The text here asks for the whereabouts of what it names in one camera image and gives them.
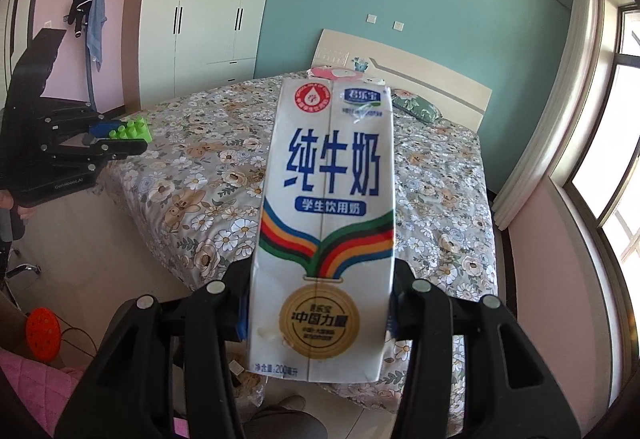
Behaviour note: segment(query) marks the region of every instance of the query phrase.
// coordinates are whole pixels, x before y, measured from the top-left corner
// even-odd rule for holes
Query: orange round object
[[[44,307],[31,311],[25,328],[27,344],[38,361],[53,361],[60,352],[62,333],[57,316]]]

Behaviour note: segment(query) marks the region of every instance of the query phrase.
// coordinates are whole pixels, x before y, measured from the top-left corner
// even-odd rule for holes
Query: green pillow
[[[433,103],[402,88],[391,90],[391,101],[394,106],[425,124],[431,124],[442,117],[438,107]]]

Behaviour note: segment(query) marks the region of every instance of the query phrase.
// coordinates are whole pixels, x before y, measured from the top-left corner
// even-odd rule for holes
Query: bed
[[[326,30],[322,38],[316,65],[346,64],[350,55],[364,54],[371,63],[366,74],[431,100],[446,93],[447,101],[433,102],[449,119],[434,124],[394,109],[396,256],[451,295],[477,300],[495,294],[492,220],[474,132],[490,91],[445,67],[425,72],[427,60],[415,63],[418,56],[369,40]],[[133,216],[154,256],[191,289],[221,278],[231,262],[254,250],[280,83],[303,76],[250,80],[161,103],[142,113],[154,137],[147,151],[112,162],[100,175],[101,189]],[[464,90],[463,98],[452,90]],[[447,102],[458,99],[458,107],[447,110]],[[323,387],[367,408],[396,411],[411,344],[386,338],[377,383]],[[453,380],[452,425],[459,426],[459,339]]]

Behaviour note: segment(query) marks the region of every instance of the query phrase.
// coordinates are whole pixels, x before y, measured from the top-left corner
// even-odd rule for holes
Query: white milk carton
[[[394,206],[388,88],[285,79],[252,268],[250,371],[379,378]]]

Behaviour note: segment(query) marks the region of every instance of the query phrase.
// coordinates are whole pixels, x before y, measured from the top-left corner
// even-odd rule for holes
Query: pillow
[[[404,110],[426,124],[431,124],[442,117],[438,107],[433,103],[402,88],[391,90],[391,102],[400,110]]]
[[[306,72],[309,78],[324,78],[334,82],[365,82],[372,85],[384,85],[385,80],[374,76],[365,76],[360,70],[346,69],[344,67],[334,67],[332,65],[323,65],[321,67],[312,67]]]

